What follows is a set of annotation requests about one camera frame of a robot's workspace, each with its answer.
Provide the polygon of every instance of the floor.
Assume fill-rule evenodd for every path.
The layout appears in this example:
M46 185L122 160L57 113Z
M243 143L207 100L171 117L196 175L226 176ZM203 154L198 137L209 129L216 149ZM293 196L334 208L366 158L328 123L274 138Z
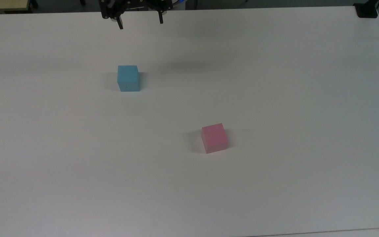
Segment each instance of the floor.
M37 1L39 7L34 9L35 13L99 12L97 0L86 0L85 6L81 6L80 0ZM247 2L245 0L198 0L197 9L352 6L356 2L364 3L365 0L248 0ZM188 10L194 9L194 0L188 0L185 7Z

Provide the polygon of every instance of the blue cube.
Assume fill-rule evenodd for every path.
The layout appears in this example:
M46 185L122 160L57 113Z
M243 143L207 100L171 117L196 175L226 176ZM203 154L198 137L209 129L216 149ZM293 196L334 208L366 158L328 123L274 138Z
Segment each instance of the blue cube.
M122 92L139 92L140 76L137 66L118 66L118 85Z

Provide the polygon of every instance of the white table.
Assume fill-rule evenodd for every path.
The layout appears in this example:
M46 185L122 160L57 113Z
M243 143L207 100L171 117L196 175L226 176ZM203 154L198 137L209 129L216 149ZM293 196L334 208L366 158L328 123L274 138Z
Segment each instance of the white table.
M122 20L0 15L0 237L379 228L379 18ZM119 91L118 65L138 66L140 92ZM216 123L230 148L205 154Z

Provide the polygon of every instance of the wooden block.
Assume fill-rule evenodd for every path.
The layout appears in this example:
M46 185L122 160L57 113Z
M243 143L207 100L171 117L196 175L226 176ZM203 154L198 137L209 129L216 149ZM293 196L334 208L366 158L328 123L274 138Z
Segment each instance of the wooden block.
M118 66L117 81L122 92L140 91L140 76L137 66Z
M204 149L207 154L227 148L228 141L222 123L206 126L201 130L201 139L203 139Z

